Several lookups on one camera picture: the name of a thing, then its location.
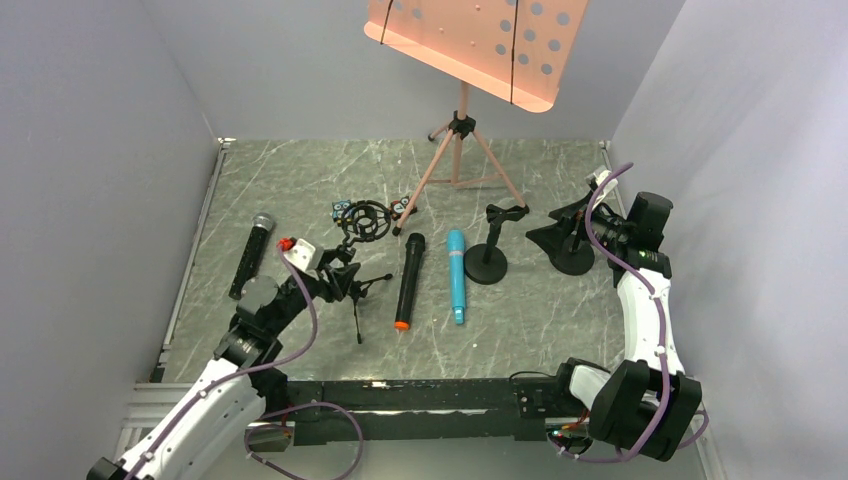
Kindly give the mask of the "black round base clip stand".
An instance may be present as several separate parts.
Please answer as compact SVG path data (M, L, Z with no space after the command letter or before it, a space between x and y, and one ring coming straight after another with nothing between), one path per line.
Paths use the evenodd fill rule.
M571 218L561 218L556 227L554 253L550 255L552 265L570 276L587 273L594 265L595 255L585 227Z

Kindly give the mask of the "black microphone orange end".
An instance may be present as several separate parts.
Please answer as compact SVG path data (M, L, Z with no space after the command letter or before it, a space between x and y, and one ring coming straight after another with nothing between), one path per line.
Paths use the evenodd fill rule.
M405 261L398 295L394 327L408 331L411 326L417 283L426 248L425 236L421 233L409 235L405 244Z

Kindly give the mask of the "black microphone silver mesh head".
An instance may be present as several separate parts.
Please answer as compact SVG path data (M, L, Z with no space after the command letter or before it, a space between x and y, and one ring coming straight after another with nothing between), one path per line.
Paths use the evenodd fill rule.
M252 227L228 292L231 299L240 300L246 283L258 273L274 227L275 220L266 212L259 212L253 217Z

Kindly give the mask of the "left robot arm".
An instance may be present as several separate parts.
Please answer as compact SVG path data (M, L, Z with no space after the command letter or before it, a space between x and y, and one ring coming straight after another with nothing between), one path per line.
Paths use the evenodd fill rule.
M324 250L284 239L277 251L289 277L247 280L230 328L199 378L147 436L117 460L97 460L88 478L199 479L269 407L288 407L280 334L303 311L315 317L315 299L344 299L360 266L345 243Z

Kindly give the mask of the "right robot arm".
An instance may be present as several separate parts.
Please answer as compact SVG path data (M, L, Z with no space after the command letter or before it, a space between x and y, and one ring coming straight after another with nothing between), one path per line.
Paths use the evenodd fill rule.
M702 400L700 383L678 358L670 322L671 262L660 246L673 204L649 192L636 195L627 216L589 204L583 197L549 212L553 224L526 236L572 276L592 268L593 246L600 246L622 306L624 357L614 370L570 358L552 377L519 380L518 408L524 418L585 415L589 439L668 461Z

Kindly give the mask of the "black round base mic stand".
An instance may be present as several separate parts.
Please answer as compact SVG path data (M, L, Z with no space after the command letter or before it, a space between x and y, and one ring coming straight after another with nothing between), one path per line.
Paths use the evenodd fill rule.
M502 225L507 221L520 221L529 212L528 206L513 206L508 209L489 204L485 209L489 231L485 243L470 247L464 254L466 276L481 285L500 282L508 270L508 261L497 247Z

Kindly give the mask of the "pink music stand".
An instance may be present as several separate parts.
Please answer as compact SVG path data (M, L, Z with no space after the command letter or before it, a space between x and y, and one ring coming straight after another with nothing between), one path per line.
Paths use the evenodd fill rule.
M472 136L517 204L526 202L468 114L477 88L530 113L555 104L588 0L370 1L364 32L377 41L460 83L453 117L428 134L439 142L427 170L392 229L399 235L447 149L453 151L447 184L460 188L462 147Z

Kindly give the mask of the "blue owl toy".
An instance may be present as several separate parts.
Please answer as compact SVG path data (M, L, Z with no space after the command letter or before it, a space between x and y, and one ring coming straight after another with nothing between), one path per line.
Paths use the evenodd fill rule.
M351 206L350 200L341 200L332 204L331 218L334 222L340 221L345 211Z

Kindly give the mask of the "brown owl toy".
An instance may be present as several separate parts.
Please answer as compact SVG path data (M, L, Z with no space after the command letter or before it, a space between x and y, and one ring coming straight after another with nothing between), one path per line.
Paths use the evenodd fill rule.
M390 213L391 213L391 219L393 221L397 221L397 220L400 219L400 217L406 211L406 209L409 205L409 202L410 202L410 196L409 195L401 197L400 199L394 200L394 201L391 202L391 204L389 206L389 210L390 210Z

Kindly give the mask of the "blue microphone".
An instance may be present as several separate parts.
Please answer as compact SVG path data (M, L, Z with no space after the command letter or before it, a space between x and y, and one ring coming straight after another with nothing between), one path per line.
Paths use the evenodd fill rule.
M453 229L448 232L446 248L449 258L451 309L455 323L463 325L466 311L465 240L460 230Z

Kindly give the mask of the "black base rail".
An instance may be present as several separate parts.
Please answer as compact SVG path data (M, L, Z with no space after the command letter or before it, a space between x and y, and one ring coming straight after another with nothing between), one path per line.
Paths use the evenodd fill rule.
M330 442L508 437L544 441L583 404L550 376L488 379L291 381L257 426L295 446Z

